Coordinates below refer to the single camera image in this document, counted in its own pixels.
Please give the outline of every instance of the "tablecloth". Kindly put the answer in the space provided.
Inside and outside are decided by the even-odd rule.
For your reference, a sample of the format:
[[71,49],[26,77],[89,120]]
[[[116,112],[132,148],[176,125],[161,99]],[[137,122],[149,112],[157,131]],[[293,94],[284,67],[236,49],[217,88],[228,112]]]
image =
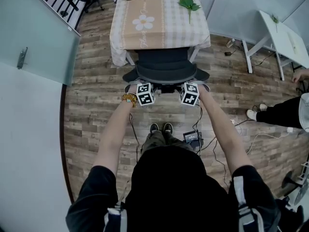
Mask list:
[[[193,0],[201,6],[200,0]],[[118,0],[110,33],[112,61],[123,66],[126,50],[211,45],[203,8],[189,13],[179,0]]]

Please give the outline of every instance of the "sneaker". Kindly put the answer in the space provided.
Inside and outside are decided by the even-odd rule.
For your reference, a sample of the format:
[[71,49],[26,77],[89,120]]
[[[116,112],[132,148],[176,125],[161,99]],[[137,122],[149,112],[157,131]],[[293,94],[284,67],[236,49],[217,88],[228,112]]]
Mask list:
[[159,130],[158,124],[153,123],[153,124],[150,126],[150,133],[154,133],[155,131],[158,131],[158,130]]
[[260,111],[266,111],[268,107],[265,104],[260,104],[259,108],[260,108]]
[[247,117],[256,121],[256,112],[251,109],[247,110]]
[[170,132],[173,135],[173,126],[171,123],[166,123],[163,128],[164,132]]

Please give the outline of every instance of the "black pants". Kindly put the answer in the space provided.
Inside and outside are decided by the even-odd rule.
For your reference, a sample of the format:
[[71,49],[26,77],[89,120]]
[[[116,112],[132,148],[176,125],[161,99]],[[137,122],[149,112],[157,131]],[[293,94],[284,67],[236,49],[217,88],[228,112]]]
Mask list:
[[279,103],[274,107],[269,106],[266,111],[256,114],[256,121],[302,129],[298,117],[299,102],[300,97],[296,97]]

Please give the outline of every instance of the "plant sprig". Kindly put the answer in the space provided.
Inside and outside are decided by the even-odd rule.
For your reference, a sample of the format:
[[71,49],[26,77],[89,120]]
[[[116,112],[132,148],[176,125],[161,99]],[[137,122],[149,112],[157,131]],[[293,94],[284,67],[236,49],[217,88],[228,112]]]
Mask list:
[[191,11],[196,11],[201,7],[193,2],[193,0],[179,0],[178,4],[189,10],[189,23],[191,23]]

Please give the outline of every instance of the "gold bracelet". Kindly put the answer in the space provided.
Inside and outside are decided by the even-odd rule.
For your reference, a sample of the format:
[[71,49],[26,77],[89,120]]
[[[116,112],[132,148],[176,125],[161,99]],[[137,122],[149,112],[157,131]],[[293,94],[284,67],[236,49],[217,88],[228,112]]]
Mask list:
[[121,100],[131,102],[133,104],[133,107],[136,107],[137,96],[135,94],[132,93],[124,94]]

